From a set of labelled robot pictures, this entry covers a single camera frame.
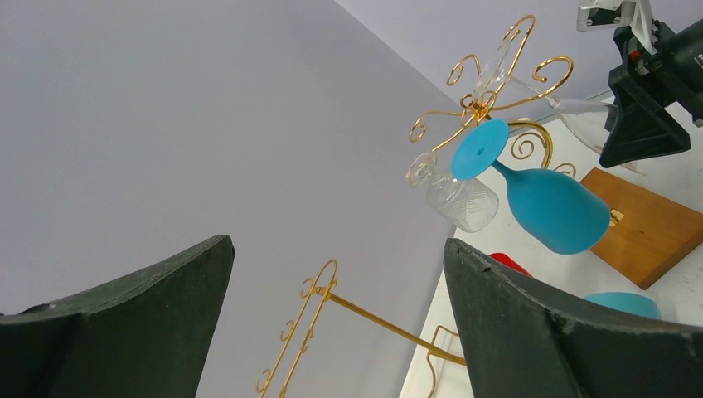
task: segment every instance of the white wall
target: white wall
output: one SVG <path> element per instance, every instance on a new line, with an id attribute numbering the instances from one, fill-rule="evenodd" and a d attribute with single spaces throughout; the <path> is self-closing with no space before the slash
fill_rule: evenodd
<path id="1" fill-rule="evenodd" d="M 406 137 L 453 102 L 332 0 L 294 3 L 0 5 L 0 312 L 225 233 L 201 397 L 254 396 L 331 257 L 340 295 L 420 330 L 451 229 Z M 288 396 L 396 395 L 411 349 L 329 304 Z"/>
<path id="2" fill-rule="evenodd" d="M 578 0 L 337 2 L 457 102 L 472 86 L 460 83 L 447 87 L 445 81 L 454 64 L 469 53 L 478 54 L 482 62 L 487 62 L 507 28 L 526 14 L 534 14 L 537 23 L 516 68 L 516 75 L 524 81 L 531 81 L 532 70 L 543 60 L 571 56 L 575 61 L 574 74 L 557 94 L 566 98 L 589 98 L 608 88 L 608 73 L 620 60 L 612 30 L 576 31 Z M 675 32 L 703 17 L 701 0 L 651 0 L 651 3 L 654 17 Z M 545 68 L 545 75 L 562 74 L 565 68 L 557 65 Z M 467 69 L 467 72 L 466 77 L 475 81 L 475 70 Z M 520 91 L 506 89 L 502 93 L 500 104 L 524 97 Z M 533 103 L 495 116 L 538 118 L 548 113 L 545 104 Z"/>

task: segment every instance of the gold metal hook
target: gold metal hook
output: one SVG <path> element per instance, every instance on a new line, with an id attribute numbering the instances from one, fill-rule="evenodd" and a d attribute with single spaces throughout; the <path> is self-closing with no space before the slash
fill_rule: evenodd
<path id="1" fill-rule="evenodd" d="M 459 60 L 457 62 L 457 65 L 452 68 L 452 71 L 449 72 L 449 76 L 447 77 L 447 85 L 449 87 L 456 85 L 459 79 L 461 79 L 461 76 L 463 74 L 463 63 L 469 59 L 473 59 L 473 62 L 476 64 L 476 73 L 478 75 L 481 75 L 481 63 L 478 61 L 478 56 L 476 54 L 469 54 Z M 454 76 L 454 72 L 458 70 L 457 76 L 452 79 L 452 76 Z"/>
<path id="2" fill-rule="evenodd" d="M 313 286 L 315 285 L 315 282 L 313 281 L 313 278 L 307 278 L 303 281 L 303 284 L 310 283 L 310 288 L 308 288 L 308 291 L 306 292 L 305 290 L 300 291 L 300 297 L 303 299 L 307 299 L 310 297 L 310 294 L 313 293 Z"/>
<path id="3" fill-rule="evenodd" d="M 560 170 L 560 168 L 568 168 L 569 170 Z M 571 178 L 576 178 L 576 166 L 574 166 L 573 163 L 562 163 L 557 167 L 554 167 L 555 172 L 560 172 L 562 174 L 565 174 Z"/>
<path id="4" fill-rule="evenodd" d="M 530 21 L 530 26 L 525 30 L 525 35 L 522 37 L 522 41 L 520 43 L 520 46 L 517 48 L 517 53 L 513 57 L 512 63 L 510 64 L 510 67 L 507 70 L 508 75 L 511 75 L 513 70 L 515 70 L 515 65 L 517 64 L 517 60 L 519 60 L 520 56 L 522 55 L 522 50 L 525 48 L 525 43 L 527 43 L 527 39 L 530 38 L 530 34 L 532 33 L 532 29 L 535 27 L 535 22 L 536 22 L 535 16 L 532 14 L 525 15 L 524 17 L 517 20 L 517 22 L 515 22 L 511 27 L 508 28 L 506 34 L 503 35 L 503 38 L 501 39 L 501 41 L 506 40 L 507 37 L 510 36 L 510 34 L 514 31 L 512 37 L 510 38 L 510 42 L 515 40 L 517 35 L 520 34 L 520 29 L 518 29 L 517 27 L 519 27 L 521 23 L 523 23 L 524 21 L 527 21 L 527 20 Z M 506 84 L 506 81 L 503 81 L 503 82 L 501 82 L 500 85 L 498 85 L 498 87 L 495 90 L 496 95 L 500 94 L 500 92 L 503 89 L 503 86 L 505 84 Z"/>
<path id="5" fill-rule="evenodd" d="M 266 369 L 265 371 L 262 371 L 261 374 L 266 376 L 266 382 L 264 383 L 263 386 L 260 386 L 261 384 L 261 379 L 258 379 L 256 381 L 256 392 L 262 393 L 266 389 L 266 387 L 269 386 L 269 382 L 271 382 L 271 371 L 269 369 Z"/>
<path id="6" fill-rule="evenodd" d="M 441 114 L 443 116 L 462 116 L 463 112 L 449 112 L 446 110 L 428 110 L 427 112 L 423 113 L 422 116 L 417 119 L 415 124 L 413 124 L 413 128 L 410 130 L 410 142 L 411 143 L 418 143 L 423 137 L 424 134 L 427 133 L 427 125 L 424 124 L 424 118 L 430 116 L 431 114 Z M 415 137 L 415 130 L 420 129 L 420 134 Z"/>
<path id="7" fill-rule="evenodd" d="M 532 79 L 537 80 L 541 83 L 546 83 L 547 78 L 544 76 L 539 75 L 540 70 L 542 70 L 545 66 L 557 62 L 557 61 L 564 61 L 567 64 L 566 72 L 564 73 L 564 76 L 561 77 L 559 81 L 556 82 L 556 84 L 552 85 L 549 89 L 537 94 L 537 95 L 532 95 L 532 97 L 528 97 L 525 99 L 521 99 L 519 101 L 513 102 L 508 105 L 503 105 L 503 106 L 494 106 L 491 110 L 505 110 L 509 109 L 518 105 L 522 105 L 527 102 L 535 101 L 540 98 L 544 98 L 547 95 L 550 95 L 554 90 L 560 88 L 568 79 L 571 77 L 571 73 L 574 71 L 574 60 L 569 58 L 568 56 L 556 56 L 554 58 L 550 58 L 546 61 L 543 61 L 540 63 L 534 71 L 532 71 Z"/>
<path id="8" fill-rule="evenodd" d="M 513 141 L 512 145 L 510 146 L 511 155 L 518 160 L 527 159 L 532 156 L 532 154 L 535 152 L 535 143 L 533 143 L 532 141 L 521 141 L 521 139 L 529 136 L 537 137 L 537 139 L 540 140 L 540 143 L 542 144 L 542 147 L 545 150 L 545 156 L 542 159 L 541 168 L 549 168 L 551 156 L 554 152 L 554 142 L 551 139 L 551 134 L 549 133 L 549 131 L 547 131 L 547 129 L 545 129 L 544 126 L 542 126 L 541 124 L 537 124 L 535 122 L 530 122 L 527 120 L 516 120 L 513 122 L 508 122 L 507 125 L 510 127 L 529 127 L 536 131 L 528 131 L 526 133 L 518 135 L 517 138 L 515 138 L 515 141 Z M 529 145 L 530 150 L 528 153 L 525 153 L 525 150 L 523 149 L 524 145 Z"/>
<path id="9" fill-rule="evenodd" d="M 281 331 L 281 341 L 282 341 L 282 342 L 285 342 L 285 341 L 288 340 L 291 336 L 293 336 L 293 325 L 294 325 L 294 324 L 295 324 L 295 323 L 293 322 L 293 320 L 290 320 L 290 321 L 287 321 L 287 322 L 286 322 L 286 325 L 288 325 L 288 333 L 284 335 L 284 331 L 283 331 L 283 330 Z"/>

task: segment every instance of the wooden block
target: wooden block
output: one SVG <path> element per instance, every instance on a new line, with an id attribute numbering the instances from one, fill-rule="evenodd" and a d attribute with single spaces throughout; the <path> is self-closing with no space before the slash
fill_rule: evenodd
<path id="1" fill-rule="evenodd" d="M 698 211 L 597 168 L 581 184 L 623 215 L 591 251 L 640 289 L 652 286 L 703 241 Z"/>

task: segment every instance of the gold metal scroll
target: gold metal scroll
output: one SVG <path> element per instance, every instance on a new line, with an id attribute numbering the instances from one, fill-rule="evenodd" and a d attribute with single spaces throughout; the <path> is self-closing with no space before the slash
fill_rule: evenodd
<path id="1" fill-rule="evenodd" d="M 461 100 L 459 101 L 460 105 L 462 106 L 462 111 L 461 112 L 453 112 L 453 111 L 444 111 L 444 110 L 430 110 L 428 112 L 425 112 L 422 116 L 417 119 L 415 124 L 413 125 L 413 128 L 410 130 L 410 142 L 411 143 L 418 143 L 424 136 L 425 133 L 427 133 L 427 124 L 425 123 L 425 118 L 431 114 L 439 114 L 443 116 L 451 116 L 455 118 L 459 118 L 459 129 L 456 130 L 449 138 L 445 139 L 442 143 L 439 145 L 435 146 L 432 149 L 432 152 L 436 152 L 439 149 L 441 149 L 443 146 L 447 145 L 448 143 L 451 143 L 454 141 L 459 135 L 461 135 L 464 131 L 471 129 L 478 124 L 480 124 L 483 120 L 490 120 L 492 119 L 492 116 L 490 113 L 492 111 L 498 111 L 498 110 L 505 110 L 505 109 L 510 109 L 515 106 L 525 104 L 527 102 L 535 101 L 541 98 L 544 98 L 547 95 L 550 95 L 552 92 L 557 90 L 559 87 L 561 87 L 571 76 L 572 71 L 574 70 L 574 62 L 569 58 L 568 56 L 556 56 L 554 58 L 550 58 L 548 60 L 545 60 L 541 62 L 533 71 L 532 71 L 532 79 L 540 81 L 541 83 L 546 83 L 547 78 L 544 77 L 541 72 L 542 69 L 547 67 L 548 65 L 552 63 L 556 63 L 558 61 L 565 62 L 567 67 L 566 67 L 566 72 L 564 75 L 554 83 L 551 87 L 548 89 L 542 91 L 542 92 L 537 92 L 535 95 L 532 95 L 531 97 L 527 97 L 525 99 L 520 99 L 518 101 L 515 101 L 511 104 L 506 104 L 506 105 L 501 105 L 497 106 L 497 97 L 498 94 L 501 92 L 505 84 L 510 80 L 510 76 L 512 75 L 512 72 L 515 70 L 515 67 L 517 65 L 517 62 L 520 60 L 520 57 L 522 55 L 522 51 L 525 49 L 525 44 L 527 43 L 527 40 L 530 38 L 530 34 L 532 33 L 532 29 L 535 27 L 536 24 L 536 18 L 534 15 L 525 15 L 524 17 L 520 18 L 517 22 L 515 22 L 510 28 L 508 28 L 507 32 L 505 35 L 503 35 L 502 42 L 505 40 L 508 40 L 510 42 L 515 41 L 520 35 L 522 35 L 522 38 L 520 39 L 520 45 L 517 48 L 516 54 L 513 56 L 512 61 L 510 63 L 510 66 L 507 68 L 507 77 L 500 82 L 498 87 L 495 90 L 486 90 L 486 92 L 477 94 L 479 95 L 480 98 L 473 98 L 472 93 L 467 93 L 464 96 L 462 96 Z M 452 70 L 449 72 L 449 75 L 446 80 L 447 86 L 454 86 L 456 85 L 459 80 L 463 77 L 463 72 L 464 68 L 466 67 L 467 62 L 472 61 L 473 65 L 476 69 L 477 75 L 480 76 L 482 74 L 481 71 L 481 62 L 478 59 L 478 56 L 476 54 L 469 54 L 459 60 L 456 65 L 452 68 Z M 531 136 L 534 136 L 538 138 L 542 142 L 542 147 L 545 149 L 545 159 L 542 162 L 542 167 L 546 168 L 549 166 L 549 162 L 551 160 L 552 153 L 554 151 L 554 145 L 551 142 L 551 137 L 549 136 L 549 133 L 546 132 L 544 128 L 541 126 L 539 127 L 534 127 L 530 126 L 534 129 L 537 130 L 537 133 L 531 133 Z M 519 146 L 516 149 L 513 149 L 511 153 L 513 156 L 516 158 L 528 158 L 533 152 L 534 152 L 535 144 L 531 141 L 521 141 L 519 143 Z"/>
<path id="2" fill-rule="evenodd" d="M 319 286 L 318 282 L 320 280 L 320 277 L 322 274 L 325 273 L 327 268 L 331 268 L 332 270 L 332 275 L 330 276 L 329 282 L 327 286 Z M 305 309 L 308 307 L 308 302 L 310 301 L 310 298 L 313 295 L 319 295 L 322 296 L 322 299 L 320 300 L 320 304 L 318 305 L 318 308 L 315 310 L 315 314 L 313 315 L 313 320 L 310 323 L 310 326 L 308 327 L 308 330 L 305 333 L 305 336 L 303 337 L 303 342 L 300 345 L 300 349 L 298 349 L 298 353 L 295 356 L 295 359 L 293 360 L 293 365 L 291 365 L 290 369 L 288 370 L 288 375 L 285 378 L 284 384 L 281 387 L 281 390 L 279 392 L 278 398 L 285 398 L 286 393 L 288 392 L 288 385 L 290 384 L 291 379 L 293 378 L 293 374 L 295 373 L 295 369 L 298 367 L 298 364 L 300 363 L 300 359 L 303 356 L 303 354 L 308 350 L 308 342 L 310 339 L 313 338 L 314 335 L 314 328 L 315 328 L 315 323 L 318 321 L 318 317 L 320 315 L 320 312 L 322 312 L 322 306 L 327 303 L 328 301 L 333 301 L 334 303 L 337 303 L 341 305 L 342 307 L 351 310 L 354 313 L 357 313 L 361 315 L 362 317 L 371 320 L 372 322 L 382 326 L 383 328 L 386 328 L 401 337 L 404 337 L 411 342 L 414 342 L 421 347 L 427 348 L 429 352 L 432 353 L 432 355 L 445 359 L 447 361 L 451 361 L 454 363 L 458 363 L 459 365 L 464 365 L 466 366 L 466 361 L 460 356 L 451 354 L 449 352 L 446 352 L 442 348 L 439 348 L 435 346 L 431 342 L 426 342 L 425 340 L 416 337 L 410 332 L 405 331 L 404 329 L 398 328 L 396 325 L 393 323 L 390 323 L 386 321 L 385 319 L 378 317 L 374 315 L 373 313 L 370 313 L 366 311 L 365 309 L 355 305 L 354 303 L 351 303 L 344 298 L 341 298 L 337 296 L 336 294 L 332 293 L 332 288 L 337 286 L 337 261 L 336 260 L 329 260 L 320 270 L 318 273 L 318 276 L 315 279 L 312 278 L 307 278 L 303 282 L 304 284 L 310 283 L 310 286 L 300 292 L 300 297 L 305 299 L 303 302 L 303 307 L 300 309 L 300 313 L 298 313 L 298 317 L 295 319 L 295 321 L 290 320 L 286 322 L 286 325 L 288 326 L 288 331 L 282 331 L 280 333 L 280 339 L 282 342 L 284 342 L 284 347 L 281 350 L 281 353 L 279 354 L 279 358 L 276 360 L 276 363 L 274 364 L 273 370 L 271 369 L 266 369 L 263 374 L 265 376 L 265 381 L 258 380 L 256 382 L 256 392 L 259 393 L 259 398 L 263 398 L 266 394 L 266 391 L 269 389 L 271 385 L 271 381 L 273 380 L 276 371 L 279 369 L 279 365 L 281 362 L 281 359 L 284 357 L 284 354 L 286 353 L 286 350 L 288 349 L 288 345 L 290 344 L 291 339 L 293 338 L 293 334 L 295 333 L 295 329 L 298 327 L 298 323 L 300 322 L 300 318 L 303 316 L 303 313 L 305 312 Z"/>

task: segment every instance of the black mount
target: black mount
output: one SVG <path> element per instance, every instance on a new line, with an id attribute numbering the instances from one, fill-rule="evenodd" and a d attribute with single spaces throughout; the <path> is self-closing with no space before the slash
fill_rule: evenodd
<path id="1" fill-rule="evenodd" d="M 649 54 L 630 27 L 615 31 L 621 66 L 610 71 L 608 85 L 617 114 L 599 162 L 603 167 L 656 158 L 691 149 L 687 131 L 665 108 L 678 102 L 703 125 L 703 19 L 679 34 L 654 21 L 657 54 Z"/>

